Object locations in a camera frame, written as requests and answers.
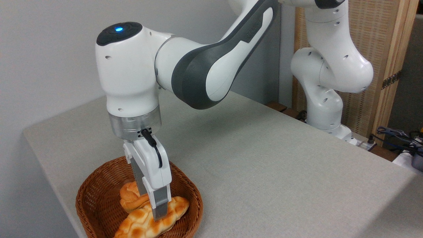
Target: wire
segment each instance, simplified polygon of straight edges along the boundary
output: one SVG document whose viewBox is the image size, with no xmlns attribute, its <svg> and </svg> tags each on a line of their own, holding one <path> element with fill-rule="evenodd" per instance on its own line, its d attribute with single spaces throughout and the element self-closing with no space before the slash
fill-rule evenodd
<svg viewBox="0 0 423 238">
<path fill-rule="evenodd" d="M 409 151 L 409 152 L 412 152 L 412 153 L 414 153 L 414 154 L 417 154 L 417 155 L 419 155 L 419 156 L 422 156 L 423 157 L 423 151 L 420 149 L 421 147 L 420 146 L 417 146 L 416 144 L 414 144 L 414 143 L 411 143 L 411 145 L 408 145 L 408 146 L 400 146 L 400 145 L 396 145 L 396 144 L 392 144 L 392 143 L 390 143 L 390 142 L 388 142 L 387 140 L 388 139 L 390 139 L 390 138 L 388 138 L 388 139 L 386 139 L 386 140 L 384 140 L 384 139 L 382 139 L 382 138 L 380 138 L 380 137 L 378 137 L 378 136 L 376 136 L 376 135 L 374 135 L 374 134 L 371 134 L 374 138 L 376 138 L 376 139 L 378 139 L 378 140 L 380 140 L 380 141 L 383 141 L 384 143 L 386 143 L 386 144 L 388 144 L 388 145 L 390 145 L 390 146 L 393 146 L 393 147 L 396 147 L 396 148 L 398 148 L 398 149 L 402 149 L 402 150 L 407 150 L 407 151 Z"/>
</svg>

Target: black cable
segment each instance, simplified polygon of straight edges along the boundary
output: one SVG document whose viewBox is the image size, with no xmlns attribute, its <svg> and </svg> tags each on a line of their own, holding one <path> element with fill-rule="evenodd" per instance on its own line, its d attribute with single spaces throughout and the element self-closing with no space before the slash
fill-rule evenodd
<svg viewBox="0 0 423 238">
<path fill-rule="evenodd" d="M 150 132 L 147 129 L 142 130 L 141 134 L 147 140 L 148 144 L 156 150 L 157 157 L 159 158 L 159 168 L 161 168 L 163 166 L 163 161 L 162 161 L 162 156 L 160 155 L 159 149 L 157 148 L 156 140 L 153 138 L 153 136 L 150 134 Z"/>
<path fill-rule="evenodd" d="M 413 152 L 413 153 L 415 153 L 415 154 L 423 157 L 422 152 L 419 150 L 420 147 L 416 147 L 416 146 L 400 146 L 400 145 L 392 144 L 392 143 L 388 142 L 387 140 L 384 140 L 384 139 L 382 139 L 382 138 L 380 138 L 380 137 L 378 137 L 378 136 L 376 136 L 374 134 L 371 134 L 371 135 L 374 138 L 376 138 L 376 139 L 378 139 L 380 141 L 383 141 L 384 143 L 386 143 L 388 145 L 391 145 L 393 147 L 396 147 L 396 148 L 399 148 L 399 149 L 402 149 L 402 150 L 408 150 L 410 152 Z"/>
</svg>

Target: woven panel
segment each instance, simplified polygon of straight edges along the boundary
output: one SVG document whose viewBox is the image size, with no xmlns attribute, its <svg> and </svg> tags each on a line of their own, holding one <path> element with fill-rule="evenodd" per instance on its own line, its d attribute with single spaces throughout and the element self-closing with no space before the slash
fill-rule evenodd
<svg viewBox="0 0 423 238">
<path fill-rule="evenodd" d="M 342 93 L 344 108 L 342 123 L 354 133 L 367 136 L 373 126 L 374 109 L 378 104 L 381 83 L 384 80 L 389 43 L 399 0 L 349 0 L 351 38 L 359 52 L 374 69 L 371 85 L 361 94 Z M 304 9 L 297 8 L 295 50 L 310 47 L 307 41 Z M 293 109 L 306 110 L 304 91 L 296 79 L 293 82 Z"/>
<path fill-rule="evenodd" d="M 173 228 L 160 238 L 193 237 L 203 216 L 203 201 L 197 187 L 169 161 L 172 196 L 181 196 L 190 202 L 187 212 Z M 133 182 L 131 165 L 125 157 L 106 162 L 97 168 L 81 185 L 76 197 L 76 210 L 89 238 L 111 238 L 128 213 L 120 205 L 119 191 L 125 183 Z"/>
</svg>

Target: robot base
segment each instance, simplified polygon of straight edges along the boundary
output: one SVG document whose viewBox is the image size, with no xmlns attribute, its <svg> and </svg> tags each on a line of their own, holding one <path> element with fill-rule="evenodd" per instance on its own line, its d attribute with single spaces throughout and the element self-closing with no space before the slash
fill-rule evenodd
<svg viewBox="0 0 423 238">
<path fill-rule="evenodd" d="M 351 130 L 342 124 L 339 125 L 339 127 L 337 128 L 322 131 L 336 136 L 339 139 L 344 140 L 350 144 L 357 145 L 357 140 L 353 137 Z"/>
</svg>

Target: twisted bread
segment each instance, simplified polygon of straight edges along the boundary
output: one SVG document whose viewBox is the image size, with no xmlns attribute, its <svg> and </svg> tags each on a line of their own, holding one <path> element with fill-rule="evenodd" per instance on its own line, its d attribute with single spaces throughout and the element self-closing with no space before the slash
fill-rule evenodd
<svg viewBox="0 0 423 238">
<path fill-rule="evenodd" d="M 135 181 L 122 186 L 119 194 L 121 195 L 121 206 L 127 213 L 131 213 L 133 210 L 150 203 L 148 194 L 140 196 Z"/>
<path fill-rule="evenodd" d="M 168 202 L 168 214 L 154 221 L 150 203 L 131 212 L 119 226 L 115 238 L 154 238 L 170 230 L 188 209 L 189 201 L 173 197 Z"/>
</svg>

